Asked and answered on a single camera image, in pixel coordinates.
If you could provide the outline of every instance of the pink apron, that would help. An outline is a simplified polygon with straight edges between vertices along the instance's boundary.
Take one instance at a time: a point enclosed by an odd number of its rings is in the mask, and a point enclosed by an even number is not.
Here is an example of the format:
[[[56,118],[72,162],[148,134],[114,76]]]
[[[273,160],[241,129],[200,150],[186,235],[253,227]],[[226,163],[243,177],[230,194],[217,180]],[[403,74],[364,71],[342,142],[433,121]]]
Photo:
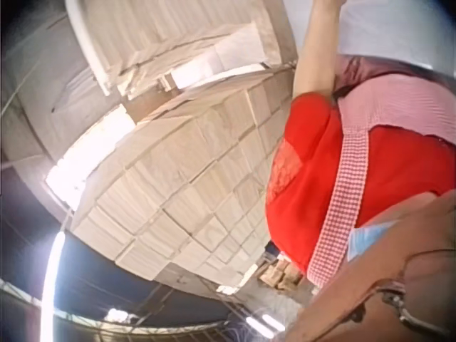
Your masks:
[[[307,278],[323,285],[338,271],[355,228],[368,170],[369,131],[390,125],[456,145],[456,97],[446,88],[403,75],[371,79],[338,102],[343,129],[336,183]]]

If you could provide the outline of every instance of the blue face mask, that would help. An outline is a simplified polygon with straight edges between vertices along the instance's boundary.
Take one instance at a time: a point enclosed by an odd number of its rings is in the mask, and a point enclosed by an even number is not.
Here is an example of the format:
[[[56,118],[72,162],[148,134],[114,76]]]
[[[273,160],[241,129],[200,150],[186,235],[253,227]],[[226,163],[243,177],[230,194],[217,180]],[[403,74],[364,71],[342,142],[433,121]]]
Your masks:
[[[380,239],[386,230],[396,222],[397,221],[389,221],[373,226],[352,229],[348,236],[347,260],[350,261],[354,257],[367,251],[368,248]]]

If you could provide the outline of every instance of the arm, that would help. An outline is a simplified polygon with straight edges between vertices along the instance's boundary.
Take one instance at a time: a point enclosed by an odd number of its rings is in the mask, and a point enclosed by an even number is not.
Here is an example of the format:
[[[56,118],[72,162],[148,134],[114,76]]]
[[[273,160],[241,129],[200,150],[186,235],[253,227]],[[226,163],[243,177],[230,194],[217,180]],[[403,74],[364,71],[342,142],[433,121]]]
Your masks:
[[[316,92],[331,97],[336,76],[339,16],[346,0],[313,0],[304,47],[294,76],[293,98]]]

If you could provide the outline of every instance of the eyeglasses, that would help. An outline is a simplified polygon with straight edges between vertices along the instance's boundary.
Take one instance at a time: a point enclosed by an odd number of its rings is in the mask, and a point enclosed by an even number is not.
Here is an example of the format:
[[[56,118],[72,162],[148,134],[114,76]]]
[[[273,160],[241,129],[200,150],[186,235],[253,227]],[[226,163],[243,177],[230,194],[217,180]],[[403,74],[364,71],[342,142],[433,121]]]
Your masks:
[[[362,322],[367,300],[377,294],[384,304],[395,309],[399,321],[407,328],[433,341],[450,341],[454,338],[456,317],[456,250],[440,249],[412,255],[395,279],[375,282],[354,309],[346,311],[314,341],[343,323]]]

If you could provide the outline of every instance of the skylight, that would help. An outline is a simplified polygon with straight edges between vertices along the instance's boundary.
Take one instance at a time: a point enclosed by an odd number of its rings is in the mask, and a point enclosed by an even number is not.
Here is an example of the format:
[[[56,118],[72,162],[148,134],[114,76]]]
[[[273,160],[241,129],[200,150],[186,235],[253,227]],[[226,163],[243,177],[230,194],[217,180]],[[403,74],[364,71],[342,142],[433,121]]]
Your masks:
[[[93,125],[69,148],[46,178],[47,185],[72,210],[77,210],[86,180],[115,150],[115,144],[135,128],[123,105]]]

